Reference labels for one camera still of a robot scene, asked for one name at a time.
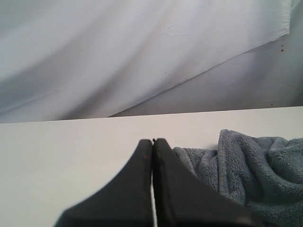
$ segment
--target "fleece cloth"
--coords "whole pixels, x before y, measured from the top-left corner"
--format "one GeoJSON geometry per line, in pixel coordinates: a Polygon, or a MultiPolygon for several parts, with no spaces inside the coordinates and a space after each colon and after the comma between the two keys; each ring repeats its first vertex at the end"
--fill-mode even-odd
{"type": "Polygon", "coordinates": [[[222,130],[217,150],[173,150],[196,177],[265,225],[303,227],[303,139],[222,130]]]}

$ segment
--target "white fabric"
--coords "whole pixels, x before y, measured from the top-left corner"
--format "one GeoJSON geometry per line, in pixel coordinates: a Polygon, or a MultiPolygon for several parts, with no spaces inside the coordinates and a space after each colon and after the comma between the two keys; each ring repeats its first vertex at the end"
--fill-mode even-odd
{"type": "Polygon", "coordinates": [[[290,30],[115,116],[301,106],[303,2],[290,30]]]}
{"type": "Polygon", "coordinates": [[[4,0],[0,122],[118,113],[288,34],[291,9],[292,0],[4,0]]]}

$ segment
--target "fabric fold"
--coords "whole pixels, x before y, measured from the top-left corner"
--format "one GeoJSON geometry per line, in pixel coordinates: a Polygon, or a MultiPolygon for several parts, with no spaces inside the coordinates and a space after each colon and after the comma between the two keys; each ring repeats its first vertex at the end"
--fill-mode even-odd
{"type": "Polygon", "coordinates": [[[303,139],[222,130],[218,150],[174,148],[201,181],[268,226],[303,226],[303,139]]]}

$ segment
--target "white backdrop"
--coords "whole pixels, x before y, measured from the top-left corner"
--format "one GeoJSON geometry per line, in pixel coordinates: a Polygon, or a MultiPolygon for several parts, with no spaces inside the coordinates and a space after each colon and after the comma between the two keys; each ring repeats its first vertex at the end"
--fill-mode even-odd
{"type": "Polygon", "coordinates": [[[293,7],[292,0],[3,0],[0,122],[116,114],[288,34],[293,7]]]}

